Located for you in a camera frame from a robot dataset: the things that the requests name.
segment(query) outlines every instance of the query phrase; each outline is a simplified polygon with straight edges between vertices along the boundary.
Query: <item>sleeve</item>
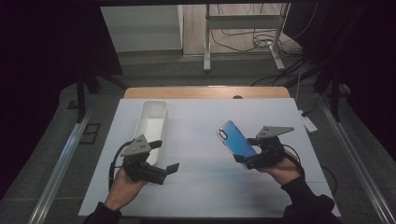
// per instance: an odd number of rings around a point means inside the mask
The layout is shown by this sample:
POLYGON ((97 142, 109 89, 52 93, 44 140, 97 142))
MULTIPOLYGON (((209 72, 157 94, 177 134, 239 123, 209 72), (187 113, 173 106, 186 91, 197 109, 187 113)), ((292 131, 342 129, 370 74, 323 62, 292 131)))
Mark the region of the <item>sleeve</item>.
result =
POLYGON ((298 177, 281 187, 291 199, 283 214, 284 223, 342 223, 333 213, 334 201, 326 195, 316 196, 304 178, 298 177))
POLYGON ((84 224, 116 224, 122 213, 107 208, 103 203, 98 203, 95 211, 87 216, 84 224))

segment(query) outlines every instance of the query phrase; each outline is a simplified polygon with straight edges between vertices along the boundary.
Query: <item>blue smartphone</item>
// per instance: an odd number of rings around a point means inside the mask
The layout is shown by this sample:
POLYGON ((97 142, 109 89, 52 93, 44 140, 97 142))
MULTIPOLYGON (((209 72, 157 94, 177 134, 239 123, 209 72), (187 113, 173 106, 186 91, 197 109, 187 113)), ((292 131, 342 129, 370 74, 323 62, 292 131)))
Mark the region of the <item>blue smartphone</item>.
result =
POLYGON ((233 154, 244 157, 257 154, 246 137, 241 133, 241 131, 239 131, 231 120, 228 120, 223 126, 221 126, 221 128, 218 129, 218 137, 233 154))

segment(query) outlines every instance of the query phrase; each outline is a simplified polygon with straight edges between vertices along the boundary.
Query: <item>gray floor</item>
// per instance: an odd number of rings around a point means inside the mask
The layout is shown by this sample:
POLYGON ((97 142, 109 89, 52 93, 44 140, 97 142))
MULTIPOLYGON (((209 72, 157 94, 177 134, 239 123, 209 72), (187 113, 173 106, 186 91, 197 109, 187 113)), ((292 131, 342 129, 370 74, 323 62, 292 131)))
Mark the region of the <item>gray floor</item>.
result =
MULTIPOLYGON (((285 61, 287 66, 295 59, 285 61)), ((260 55, 215 55, 212 71, 203 72, 202 57, 183 57, 177 54, 121 54, 124 77, 120 80, 132 86, 249 86, 260 77, 276 74, 272 59, 260 55)), ((106 141, 106 135, 124 90, 98 78, 102 90, 94 95, 96 101, 89 124, 100 123, 95 142, 79 144, 67 169, 62 185, 53 201, 44 223, 79 223, 78 210, 90 184, 97 160, 106 141)), ((317 96, 312 90, 315 77, 304 80, 299 86, 297 106, 306 111, 315 103, 317 96)), ((292 97, 297 87, 289 89, 292 97)), ((47 184, 52 169, 64 148, 77 120, 77 110, 68 109, 77 100, 76 88, 66 88, 54 118, 37 145, 34 154, 22 169, 4 199, 0 202, 2 223, 26 223, 47 184)), ((380 187, 391 208, 396 208, 396 164, 371 133, 357 119, 345 98, 340 100, 340 116, 344 128, 369 172, 380 187)), ((345 152, 327 120, 322 105, 308 116, 317 125, 318 131, 310 134, 319 162, 331 170, 338 183, 334 194, 345 223, 381 223, 370 199, 356 177, 345 152)), ((82 141, 90 141, 91 135, 83 135, 82 141)), ((331 189, 334 179, 324 170, 331 189)))

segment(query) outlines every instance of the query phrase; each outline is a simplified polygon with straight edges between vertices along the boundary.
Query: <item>white table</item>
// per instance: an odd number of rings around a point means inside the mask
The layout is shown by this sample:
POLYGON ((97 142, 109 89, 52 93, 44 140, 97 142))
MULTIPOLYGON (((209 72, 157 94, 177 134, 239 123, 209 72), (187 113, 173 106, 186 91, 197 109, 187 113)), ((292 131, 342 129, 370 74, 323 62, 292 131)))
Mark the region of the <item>white table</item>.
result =
MULTIPOLYGON (((263 125, 294 127, 293 132, 279 136, 281 143, 299 153, 306 182, 314 193, 332 197, 293 99, 159 100, 168 103, 168 111, 158 166, 179 162, 179 170, 166 177, 163 185, 148 183, 121 209, 124 216, 282 217, 290 204, 289 195, 271 176, 236 163, 216 136, 216 130, 229 119, 245 137, 254 137, 263 125)), ((120 100, 80 216, 87 216, 98 201, 105 200, 108 166, 117 149, 134 136, 146 101, 120 100)), ((336 207, 333 213, 340 217, 336 207)))

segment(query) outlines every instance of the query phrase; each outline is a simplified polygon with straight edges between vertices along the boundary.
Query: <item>hand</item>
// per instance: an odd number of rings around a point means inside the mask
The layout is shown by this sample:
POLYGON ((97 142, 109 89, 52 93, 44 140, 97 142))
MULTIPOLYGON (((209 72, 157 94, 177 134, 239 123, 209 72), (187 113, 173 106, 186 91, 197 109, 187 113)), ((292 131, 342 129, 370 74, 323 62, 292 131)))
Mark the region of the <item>hand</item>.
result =
MULTIPOLYGON (((286 149, 285 152, 291 155, 294 159, 296 159, 296 156, 291 154, 286 149)), ((271 175, 274 178, 274 180, 280 185, 285 185, 289 183, 291 180, 301 176, 297 166, 286 157, 284 157, 280 162, 278 162, 274 166, 259 168, 257 170, 261 173, 267 173, 271 175)))
POLYGON ((105 200, 105 206, 113 211, 120 210, 130 203, 147 184, 146 181, 133 181, 121 167, 105 200))

